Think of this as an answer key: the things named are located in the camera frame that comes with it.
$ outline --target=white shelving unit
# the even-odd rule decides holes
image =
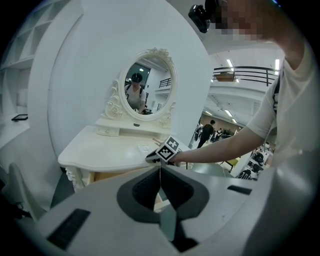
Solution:
[[[30,126],[13,122],[28,113],[28,85],[37,48],[47,28],[70,0],[47,0],[24,20],[0,60],[0,149]]]

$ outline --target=person in background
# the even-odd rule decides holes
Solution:
[[[252,40],[277,44],[284,52],[279,77],[268,87],[260,109],[236,135],[204,148],[178,153],[173,162],[216,163],[243,156],[276,135],[272,166],[320,147],[320,75],[314,53],[293,22],[269,0],[206,0],[205,9]],[[310,124],[312,138],[299,136]]]
[[[216,135],[217,138],[216,139],[219,140],[221,138],[221,136],[222,136],[222,129],[220,128],[216,133],[217,133],[217,135]]]
[[[198,145],[198,149],[201,148],[203,146],[203,144],[206,143],[206,141],[210,138],[210,135],[214,133],[214,124],[216,122],[214,120],[210,121],[210,124],[206,124],[203,129],[202,129],[202,133],[201,133],[201,138],[199,141],[199,145]]]
[[[139,114],[146,108],[146,91],[141,87],[143,76],[139,73],[134,73],[131,77],[131,84],[124,87],[126,100],[133,110],[137,110]]]

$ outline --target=small black object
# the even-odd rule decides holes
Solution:
[[[245,188],[245,187],[241,187],[241,186],[235,186],[235,185],[231,185],[227,188],[228,190],[232,190],[241,194],[245,194],[245,195],[250,195],[252,189],[250,188]]]
[[[65,250],[76,236],[90,211],[75,209],[66,220],[47,238],[55,246]]]
[[[18,114],[11,121],[25,121],[28,119],[28,114]]]
[[[191,6],[188,16],[201,33],[208,32],[210,23],[215,23],[216,29],[227,28],[226,22],[223,22],[221,17],[222,2],[226,0],[205,0],[205,8],[203,5]]]

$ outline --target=black clothing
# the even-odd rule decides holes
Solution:
[[[214,128],[211,124],[206,124],[201,133],[201,139],[204,138],[206,141],[210,138],[210,135],[214,133]]]
[[[214,128],[212,127],[211,124],[206,124],[201,133],[201,138],[199,141],[198,149],[203,146],[203,144],[206,143],[206,141],[210,138],[210,135],[214,133]]]
[[[197,149],[201,148],[201,147],[203,146],[203,144],[206,143],[207,140],[208,140],[207,138],[204,138],[204,137],[202,137],[202,135],[201,135],[201,138],[200,138],[200,141],[199,141],[199,144],[198,144]]]

